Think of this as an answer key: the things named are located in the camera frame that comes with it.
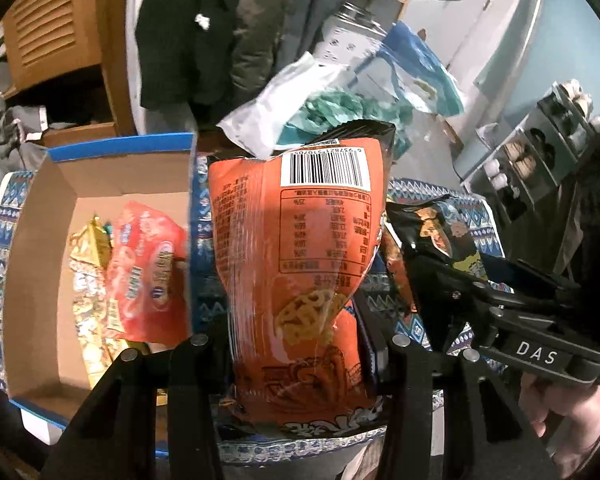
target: metal bolt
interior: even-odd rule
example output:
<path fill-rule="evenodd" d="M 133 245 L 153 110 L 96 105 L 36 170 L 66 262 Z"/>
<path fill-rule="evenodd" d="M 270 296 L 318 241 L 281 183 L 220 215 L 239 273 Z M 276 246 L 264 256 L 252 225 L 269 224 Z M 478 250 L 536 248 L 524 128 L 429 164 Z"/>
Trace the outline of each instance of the metal bolt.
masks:
<path fill-rule="evenodd" d="M 191 336 L 190 341 L 193 346 L 204 346 L 209 341 L 209 338 L 206 334 L 194 334 Z"/>
<path fill-rule="evenodd" d="M 491 312 L 495 317 L 503 317 L 504 316 L 502 309 L 498 308 L 497 306 L 490 306 L 489 312 Z"/>
<path fill-rule="evenodd" d="M 120 354 L 120 359 L 122 359 L 125 363 L 133 361 L 136 357 L 138 357 L 138 350 L 135 348 L 125 348 Z"/>
<path fill-rule="evenodd" d="M 480 359 L 480 352 L 474 350 L 473 348 L 467 348 L 462 351 L 462 357 L 469 362 L 477 363 L 478 359 Z"/>
<path fill-rule="evenodd" d="M 391 341 L 394 343 L 394 345 L 404 348 L 405 346 L 409 346 L 411 339 L 408 335 L 396 334 L 392 337 Z"/>

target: orange snack bag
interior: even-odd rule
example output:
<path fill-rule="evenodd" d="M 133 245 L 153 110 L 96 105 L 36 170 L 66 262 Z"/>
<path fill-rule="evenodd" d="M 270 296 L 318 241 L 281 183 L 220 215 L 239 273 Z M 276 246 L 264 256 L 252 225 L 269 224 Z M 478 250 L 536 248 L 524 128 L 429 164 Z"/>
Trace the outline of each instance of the orange snack bag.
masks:
<path fill-rule="evenodd" d="M 125 205 L 107 266 L 107 337 L 175 346 L 189 335 L 184 274 L 187 232 L 164 213 Z"/>
<path fill-rule="evenodd" d="M 374 418 L 345 307 L 378 248 L 393 134 L 353 121 L 266 161 L 209 167 L 234 414 L 263 433 L 344 436 Z"/>

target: barcode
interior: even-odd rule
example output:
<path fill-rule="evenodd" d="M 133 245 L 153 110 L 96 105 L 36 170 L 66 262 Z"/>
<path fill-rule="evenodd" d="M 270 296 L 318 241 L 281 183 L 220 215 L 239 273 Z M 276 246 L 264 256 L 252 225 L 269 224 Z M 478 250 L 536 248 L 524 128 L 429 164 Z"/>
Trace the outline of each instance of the barcode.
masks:
<path fill-rule="evenodd" d="M 344 186 L 371 191 L 362 148 L 297 150 L 282 155 L 280 186 Z"/>

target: human hand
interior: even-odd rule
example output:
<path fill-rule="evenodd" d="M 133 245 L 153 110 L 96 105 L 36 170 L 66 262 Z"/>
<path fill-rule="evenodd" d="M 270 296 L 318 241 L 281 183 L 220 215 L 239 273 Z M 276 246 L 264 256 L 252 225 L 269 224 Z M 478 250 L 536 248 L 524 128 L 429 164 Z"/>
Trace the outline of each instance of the human hand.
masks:
<path fill-rule="evenodd" d="M 572 421 L 567 437 L 553 456 L 560 477 L 567 478 L 587 459 L 600 437 L 600 386 L 567 388 L 526 373 L 521 384 L 520 408 L 538 436 L 546 431 L 549 412 Z"/>

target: cardboard box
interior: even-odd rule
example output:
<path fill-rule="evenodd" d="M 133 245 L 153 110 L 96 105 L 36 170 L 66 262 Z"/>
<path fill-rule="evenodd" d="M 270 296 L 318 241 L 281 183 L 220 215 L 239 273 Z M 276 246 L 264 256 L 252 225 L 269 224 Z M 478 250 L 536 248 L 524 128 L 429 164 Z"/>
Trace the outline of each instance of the cardboard box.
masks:
<path fill-rule="evenodd" d="M 63 146 L 33 176 L 11 240 L 2 309 L 6 389 L 21 407 L 63 425 L 89 393 L 72 312 L 69 236 L 94 214 L 117 218 L 129 200 L 187 228 L 193 138 Z"/>

